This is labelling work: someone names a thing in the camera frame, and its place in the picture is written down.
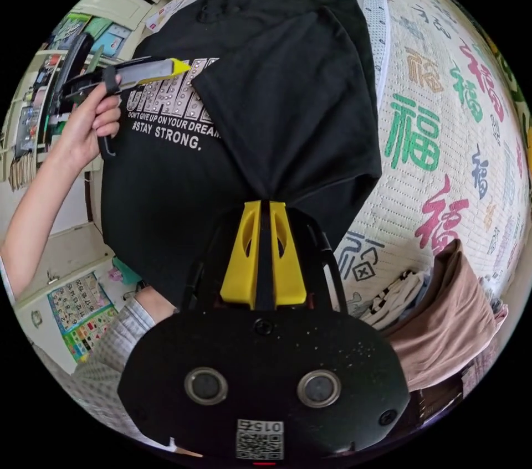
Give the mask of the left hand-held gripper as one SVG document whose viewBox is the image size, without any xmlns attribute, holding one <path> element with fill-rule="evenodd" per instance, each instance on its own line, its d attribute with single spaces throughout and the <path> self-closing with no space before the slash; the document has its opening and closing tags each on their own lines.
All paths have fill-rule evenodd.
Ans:
<svg viewBox="0 0 532 469">
<path fill-rule="evenodd" d="M 170 79 L 191 70 L 186 61 L 175 58 L 145 57 L 95 70 L 85 70 L 85 56 L 68 55 L 59 73 L 59 115 L 71 113 L 98 86 L 104 83 L 107 96 L 117 95 L 122 90 L 140 84 Z"/>
</svg>

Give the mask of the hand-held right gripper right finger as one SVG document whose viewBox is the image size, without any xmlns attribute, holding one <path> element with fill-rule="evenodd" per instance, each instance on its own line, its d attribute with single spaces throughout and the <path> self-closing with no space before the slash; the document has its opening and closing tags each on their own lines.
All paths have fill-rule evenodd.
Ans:
<svg viewBox="0 0 532 469">
<path fill-rule="evenodd" d="M 269 214 L 275 307 L 301 306 L 307 293 L 285 204 L 270 202 Z"/>
</svg>

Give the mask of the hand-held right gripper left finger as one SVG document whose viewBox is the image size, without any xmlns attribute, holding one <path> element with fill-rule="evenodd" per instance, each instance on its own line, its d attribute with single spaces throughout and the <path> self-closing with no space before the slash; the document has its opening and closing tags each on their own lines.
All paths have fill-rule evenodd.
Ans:
<svg viewBox="0 0 532 469">
<path fill-rule="evenodd" d="M 228 304 L 255 308 L 259 267 L 261 202 L 246 202 L 221 286 L 221 299 Z"/>
</svg>

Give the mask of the person's left hand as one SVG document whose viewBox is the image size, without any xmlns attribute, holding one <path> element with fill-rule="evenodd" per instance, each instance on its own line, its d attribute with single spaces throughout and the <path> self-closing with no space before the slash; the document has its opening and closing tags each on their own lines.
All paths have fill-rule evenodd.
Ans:
<svg viewBox="0 0 532 469">
<path fill-rule="evenodd" d="M 107 96 L 104 83 L 70 114 L 51 156 L 76 177 L 99 154 L 98 138 L 113 138 L 119 130 L 120 98 Z"/>
</svg>

